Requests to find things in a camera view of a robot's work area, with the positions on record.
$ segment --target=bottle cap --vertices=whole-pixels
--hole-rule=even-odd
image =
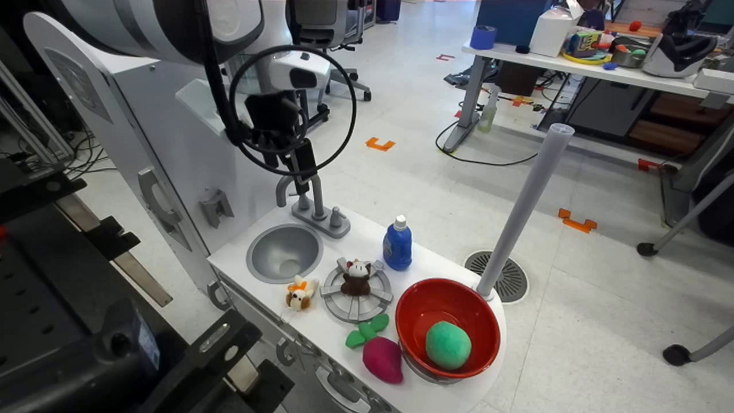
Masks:
[[[397,218],[395,218],[395,227],[397,227],[397,230],[407,230],[407,227],[408,227],[407,217],[397,217]]]

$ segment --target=green object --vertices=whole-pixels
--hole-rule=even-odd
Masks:
[[[440,370],[460,370],[472,353],[472,341],[456,325],[437,321],[429,329],[427,353]]]
[[[388,315],[379,315],[364,325],[357,326],[357,331],[346,336],[346,347],[349,350],[361,350],[364,347],[370,341],[374,341],[379,333],[382,333],[390,325]]]
[[[354,331],[346,336],[346,347],[349,350],[361,350],[368,344],[368,338],[361,331]]]

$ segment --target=purple object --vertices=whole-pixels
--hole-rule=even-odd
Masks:
[[[496,47],[497,30],[496,27],[474,27],[471,47],[474,51],[489,51]]]
[[[403,383],[403,357],[395,343],[386,338],[370,341],[363,352],[363,362],[376,378]]]

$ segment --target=red bowl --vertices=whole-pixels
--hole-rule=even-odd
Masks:
[[[440,370],[429,361],[427,333],[437,321],[460,326],[472,341],[472,353],[460,370]],[[395,310],[395,326],[412,365],[435,378],[478,377],[499,353],[499,326],[489,303],[474,289],[455,280],[432,279],[407,289]]]

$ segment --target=table leg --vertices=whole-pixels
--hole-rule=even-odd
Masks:
[[[458,117],[456,127],[452,130],[450,139],[443,144],[444,154],[455,154],[458,150],[458,144],[472,134],[472,130],[478,124],[474,105],[478,105],[478,97],[481,93],[481,81],[483,81],[483,73],[486,73],[486,64],[489,64],[486,57],[474,57],[472,73],[471,73],[471,81],[467,81],[465,93],[463,93],[460,117]]]
[[[681,170],[660,170],[660,194],[663,194],[663,220],[677,225],[690,208],[690,196],[710,173],[710,167],[723,160],[734,150],[734,119],[724,121],[684,165]]]

